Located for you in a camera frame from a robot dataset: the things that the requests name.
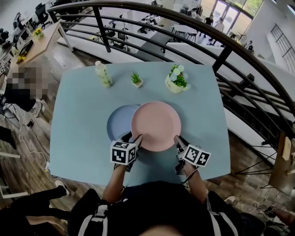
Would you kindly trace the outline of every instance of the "black metal railing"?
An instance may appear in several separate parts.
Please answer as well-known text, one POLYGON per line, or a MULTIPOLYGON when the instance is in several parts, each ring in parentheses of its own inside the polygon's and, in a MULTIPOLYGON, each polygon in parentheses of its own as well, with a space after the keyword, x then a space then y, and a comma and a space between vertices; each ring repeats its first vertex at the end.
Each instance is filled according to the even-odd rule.
POLYGON ((275 38, 276 43, 281 50, 282 58, 284 59, 288 70, 291 73, 295 74, 295 51, 291 46, 289 40, 277 24, 275 24, 275 26, 272 28, 271 34, 275 38))
POLYGON ((66 25, 64 27, 64 30, 66 31, 66 34, 72 37, 76 37, 79 39, 91 41, 100 45, 104 45, 106 47, 107 52, 111 52, 111 50, 119 50, 123 53, 126 53, 128 55, 131 55, 135 58, 138 58, 142 61, 148 61, 145 57, 134 54, 130 52, 129 50, 125 50, 124 48, 119 48, 113 45, 110 45, 110 42, 116 42, 120 43, 121 45, 127 45, 129 47, 138 49, 144 53, 147 53, 149 55, 152 55, 156 58, 159 58, 162 61, 171 61, 170 59, 164 57, 163 55, 160 55, 158 53, 155 53, 149 49, 146 49, 144 47, 140 47, 138 45, 132 44, 128 41, 115 38, 114 36, 111 37, 108 32, 117 32, 123 35, 128 35, 140 40, 144 40, 145 42, 154 44, 156 46, 159 46, 165 50, 169 50, 176 55, 191 61, 195 64, 202 64, 200 61, 176 50, 171 48, 170 46, 163 44, 161 42, 149 39, 147 37, 144 37, 144 34, 139 35, 135 33, 131 33, 125 30, 120 29, 114 29, 108 26, 104 26, 102 23, 102 19, 109 19, 112 21, 119 21, 124 23, 129 23, 132 25, 141 26, 147 29, 155 30, 159 33, 162 33, 164 35, 170 36, 171 38, 174 38, 178 42, 186 43, 197 50, 209 55, 211 58, 215 59, 215 63, 213 64, 212 68, 216 75, 217 81, 219 83, 220 93, 223 97, 224 106, 229 109, 231 112, 233 112, 235 115, 237 115, 239 118, 243 119, 243 116, 241 114, 238 114, 237 110, 242 110, 247 116, 250 116, 254 121, 255 124, 259 124, 260 128, 256 128, 255 125, 249 124, 257 133, 259 133, 265 140, 275 140, 273 143, 270 142, 270 144, 277 143, 276 141, 279 138, 280 131, 284 131, 288 137, 294 138, 295 134, 292 130, 292 123, 282 114, 282 111, 287 111, 291 113, 293 116, 295 116, 295 105, 284 87, 280 84, 280 82, 276 79, 276 77, 263 65, 261 62, 256 59, 250 52, 245 50, 242 46, 240 46, 238 43, 234 42, 232 39, 230 39, 225 34, 219 32, 218 30, 214 29, 213 27, 210 27, 209 25, 206 25, 198 20, 195 20, 191 17, 188 17, 186 15, 174 12, 172 10, 168 10, 165 8, 160 8, 156 6, 151 6, 147 4, 141 4, 136 2, 128 2, 128 1, 84 1, 84 2, 78 2, 78 3, 70 3, 65 4, 61 6, 55 6, 50 9, 48 9, 48 12, 54 22, 57 22, 61 18, 68 18, 68 19, 75 19, 75 18, 86 18, 86 17, 92 17, 96 19, 97 24, 88 24, 83 22, 72 22, 72 21, 65 21, 61 22, 62 25, 66 25), (77 8, 77 7, 92 7, 93 8, 93 15, 89 14, 69 14, 69 15, 55 15, 55 12, 68 9, 68 8, 77 8), (193 43, 189 39, 176 35, 175 33, 172 33, 168 30, 162 29, 160 27, 156 27, 153 25, 124 19, 124 18, 117 18, 117 17, 110 17, 110 16, 102 16, 100 15, 100 7, 112 7, 112 8, 123 8, 128 10, 135 10, 140 12, 146 12, 148 14, 153 14, 156 16, 160 16, 175 22, 178 22, 182 25, 187 25, 197 31, 200 31, 204 33, 205 35, 209 35, 210 37, 217 39, 217 41, 221 42, 224 45, 224 49, 222 50, 222 53, 217 56, 216 54, 210 52, 206 48, 193 43), (85 30, 75 29, 71 28, 71 26, 74 25, 83 25, 83 26, 90 26, 98 28, 99 33, 93 33, 85 30), (84 36, 75 35, 69 33, 69 31, 75 31, 79 33, 89 34, 97 37, 97 40, 95 39, 89 39, 84 36), (231 54, 231 52, 235 52, 237 55, 242 57, 246 62, 248 62, 258 73, 260 73, 265 80, 276 90, 277 94, 270 93, 268 91, 262 90, 259 88, 255 83, 254 79, 252 79, 249 76, 244 75, 242 72, 240 72, 237 68, 235 68, 233 65, 228 63, 226 59, 231 54), (227 68, 229 68, 231 71, 236 73, 241 79, 242 83, 235 83, 224 76, 220 75, 218 73, 219 68, 224 65, 227 68), (255 112, 252 111, 252 109, 249 109, 248 106, 245 106, 241 103, 239 103, 234 97, 235 96, 242 96, 244 97, 253 107, 256 108, 255 112), (262 102, 265 104, 270 105, 275 112, 277 113, 278 120, 274 120, 273 116, 267 113, 257 102, 262 102))

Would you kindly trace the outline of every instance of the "blue plate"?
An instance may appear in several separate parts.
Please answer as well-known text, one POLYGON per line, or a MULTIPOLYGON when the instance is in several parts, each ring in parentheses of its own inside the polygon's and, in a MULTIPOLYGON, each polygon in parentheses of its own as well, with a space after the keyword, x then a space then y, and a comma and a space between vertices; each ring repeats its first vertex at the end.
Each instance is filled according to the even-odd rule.
POLYGON ((131 131, 131 119, 139 105, 125 105, 117 108, 107 120, 106 130, 111 141, 131 131))

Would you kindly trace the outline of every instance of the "wooden floor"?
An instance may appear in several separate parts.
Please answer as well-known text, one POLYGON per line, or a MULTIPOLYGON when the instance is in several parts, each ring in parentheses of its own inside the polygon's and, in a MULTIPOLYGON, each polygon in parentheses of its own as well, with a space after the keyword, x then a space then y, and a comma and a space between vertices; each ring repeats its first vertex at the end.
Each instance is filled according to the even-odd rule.
MULTIPOLYGON (((70 53, 67 48, 60 45, 56 45, 54 57, 65 70, 93 65, 96 61, 94 58, 83 53, 70 53)), ((0 121, 1 126, 13 130, 17 143, 16 151, 12 149, 9 144, 0 141, 0 151, 15 154, 18 153, 21 155, 21 159, 0 157, 0 165, 3 170, 3 175, 12 192, 28 191, 32 194, 52 189, 55 188, 54 182, 57 179, 60 179, 53 178, 49 172, 45 172, 46 161, 50 159, 47 153, 49 153, 51 122, 58 85, 59 84, 56 83, 48 92, 48 95, 43 98, 45 102, 45 111, 41 112, 38 118, 34 118, 30 114, 27 114, 26 124, 30 119, 33 119, 35 123, 32 129, 25 126, 22 127, 26 144, 24 141, 19 141, 19 130, 11 125, 8 119, 0 121), (30 153, 33 151, 43 152, 46 161, 41 154, 30 153)), ((262 209, 265 209, 270 205, 275 205, 282 209, 292 211, 294 209, 294 203, 292 203, 291 198, 278 192, 276 189, 260 189, 260 187, 268 184, 270 175, 234 175, 234 172, 240 171, 259 162, 260 158, 250 149, 245 147, 245 145, 234 135, 229 134, 229 139, 231 174, 206 181, 207 188, 215 191, 224 199, 228 196, 234 195, 236 197, 234 206, 243 212, 251 212, 263 216, 259 210, 255 210, 256 208, 253 206, 255 203, 263 203, 260 206, 262 209)), ((269 167, 262 162, 251 168, 250 171, 268 168, 269 167)), ((63 210, 71 210, 75 203, 89 188, 95 189, 99 195, 101 195, 104 190, 104 186, 81 183, 67 179, 62 179, 62 181, 64 181, 71 195, 69 197, 65 196, 60 199, 52 200, 51 206, 63 210)), ((0 199, 0 208, 10 202, 11 200, 0 199)), ((66 223, 63 227, 63 234, 66 234, 66 223)))

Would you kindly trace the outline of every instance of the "office desk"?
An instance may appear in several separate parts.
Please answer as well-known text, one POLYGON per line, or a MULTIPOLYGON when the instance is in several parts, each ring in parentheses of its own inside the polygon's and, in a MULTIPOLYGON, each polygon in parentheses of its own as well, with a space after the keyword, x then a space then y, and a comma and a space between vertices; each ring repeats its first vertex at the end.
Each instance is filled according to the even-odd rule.
MULTIPOLYGON (((28 30, 28 27, 25 27, 25 28, 23 28, 23 30, 22 31, 20 31, 20 33, 18 34, 18 36, 19 36, 19 41, 21 42, 21 44, 24 44, 24 41, 23 41, 23 39, 20 37, 25 31, 27 31, 28 30)), ((9 45, 9 47, 4 51, 4 53, 2 54, 2 56, 1 56, 1 58, 0 58, 0 63, 3 65, 3 66, 5 66, 5 64, 7 63, 7 61, 9 61, 10 59, 12 59, 13 58, 13 56, 12 55, 10 55, 10 51, 11 51, 11 49, 12 49, 12 46, 13 46, 13 43, 11 43, 10 45, 9 45)))
POLYGON ((23 62, 17 64, 18 57, 13 57, 11 61, 11 68, 25 66, 26 63, 33 62, 36 59, 42 59, 44 56, 44 62, 46 63, 46 66, 49 67, 51 71, 53 71, 55 78, 57 80, 60 80, 63 69, 51 54, 51 50, 54 47, 54 42, 52 42, 52 38, 57 30, 59 30, 59 32, 62 34, 63 38, 67 42, 69 49, 73 51, 73 48, 69 44, 63 28, 61 27, 60 23, 57 22, 42 31, 44 36, 41 39, 33 38, 34 44, 32 45, 23 62))
POLYGON ((198 31, 195 29, 187 26, 187 25, 182 25, 182 24, 175 24, 173 28, 178 31, 178 32, 184 32, 184 33, 190 33, 190 34, 197 34, 198 31))
MULTIPOLYGON (((203 179, 230 173, 227 125, 218 84, 212 67, 184 63, 191 89, 173 94, 165 78, 174 63, 139 62, 107 64, 114 81, 104 88, 94 67, 63 73, 54 106, 50 141, 51 174, 76 181, 107 184, 113 170, 111 141, 106 124, 111 113, 127 104, 159 100, 171 105, 182 122, 181 135, 191 144, 212 153, 206 168, 199 168, 203 179), (138 72, 143 86, 135 88, 130 75, 138 72)), ((177 149, 163 152, 141 149, 124 185, 135 186, 163 180, 180 183, 175 173, 177 149)))
MULTIPOLYGON (((48 46, 49 46, 50 42, 52 41, 52 37, 57 30, 59 30, 61 32, 63 38, 67 42, 69 49, 71 51, 73 51, 73 48, 71 47, 71 45, 69 44, 69 42, 66 38, 64 30, 62 29, 60 23, 57 22, 42 31, 44 36, 41 39, 33 38, 34 44, 31 47, 31 49, 29 50, 25 60, 22 63, 20 63, 19 66, 21 66, 27 62, 34 61, 36 58, 38 58, 38 57, 42 56, 44 53, 46 53, 48 46)), ((18 57, 14 57, 12 59, 11 65, 12 66, 16 65, 17 61, 18 61, 18 57)))

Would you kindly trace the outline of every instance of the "glass door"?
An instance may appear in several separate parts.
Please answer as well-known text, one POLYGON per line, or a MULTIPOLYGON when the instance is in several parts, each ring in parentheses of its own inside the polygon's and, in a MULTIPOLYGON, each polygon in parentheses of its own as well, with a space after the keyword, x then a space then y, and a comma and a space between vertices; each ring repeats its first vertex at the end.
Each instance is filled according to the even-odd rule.
POLYGON ((214 20, 213 26, 219 20, 219 18, 223 17, 227 6, 228 5, 223 3, 223 2, 217 1, 216 6, 215 6, 214 11, 213 11, 213 20, 214 20))
POLYGON ((224 30, 223 32, 225 34, 228 34, 230 29, 233 27, 233 23, 235 22, 235 19, 238 15, 238 11, 232 7, 228 7, 227 11, 225 12, 225 15, 223 17, 224 21, 224 30))

